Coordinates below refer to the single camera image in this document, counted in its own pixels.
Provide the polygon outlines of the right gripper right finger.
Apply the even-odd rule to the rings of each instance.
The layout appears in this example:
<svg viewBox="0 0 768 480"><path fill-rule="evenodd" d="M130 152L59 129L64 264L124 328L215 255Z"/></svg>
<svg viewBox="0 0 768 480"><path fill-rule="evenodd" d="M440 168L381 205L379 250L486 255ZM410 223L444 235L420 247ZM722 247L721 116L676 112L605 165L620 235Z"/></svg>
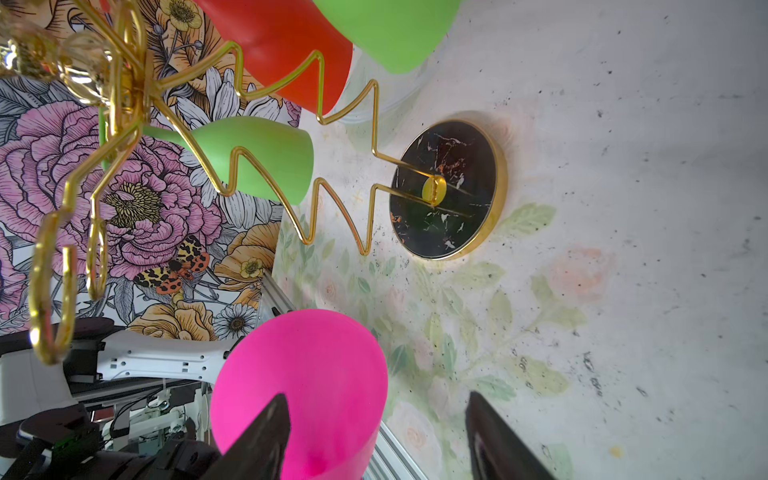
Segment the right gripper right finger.
<svg viewBox="0 0 768 480"><path fill-rule="evenodd" d="M471 471L479 480L554 480L486 398L471 391L465 411Z"/></svg>

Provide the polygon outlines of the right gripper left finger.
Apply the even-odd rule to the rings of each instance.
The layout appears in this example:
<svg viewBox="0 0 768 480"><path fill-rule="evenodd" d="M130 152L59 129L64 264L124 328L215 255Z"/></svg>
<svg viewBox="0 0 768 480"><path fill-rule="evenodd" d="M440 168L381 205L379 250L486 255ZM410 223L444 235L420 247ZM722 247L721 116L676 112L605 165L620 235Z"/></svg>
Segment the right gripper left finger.
<svg viewBox="0 0 768 480"><path fill-rule="evenodd" d="M275 395L201 480L277 480L291 432L287 398Z"/></svg>

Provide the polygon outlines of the pink wine glass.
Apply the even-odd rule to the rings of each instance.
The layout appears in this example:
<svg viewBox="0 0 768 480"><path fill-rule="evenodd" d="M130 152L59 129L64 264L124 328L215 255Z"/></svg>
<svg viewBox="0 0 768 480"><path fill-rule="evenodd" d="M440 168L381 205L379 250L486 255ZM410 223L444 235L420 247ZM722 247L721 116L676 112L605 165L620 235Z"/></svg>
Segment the pink wine glass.
<svg viewBox="0 0 768 480"><path fill-rule="evenodd" d="M291 422L284 479L360 479L388 395L374 335L341 313L296 310L248 334L214 383L213 437L227 451L277 394Z"/></svg>

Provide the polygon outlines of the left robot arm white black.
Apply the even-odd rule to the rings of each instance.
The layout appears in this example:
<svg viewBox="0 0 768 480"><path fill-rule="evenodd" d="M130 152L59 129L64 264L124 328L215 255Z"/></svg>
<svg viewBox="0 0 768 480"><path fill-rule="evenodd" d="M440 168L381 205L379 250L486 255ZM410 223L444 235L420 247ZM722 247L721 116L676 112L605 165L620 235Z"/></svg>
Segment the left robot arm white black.
<svg viewBox="0 0 768 480"><path fill-rule="evenodd" d="M1 476L4 479L209 479L222 458L201 440L176 435L154 455L109 452L130 433L102 434L76 384L97 404L134 393L139 380L212 385L235 340L190 341L144 336L88 318L62 363L47 366L27 331L1 339Z"/></svg>

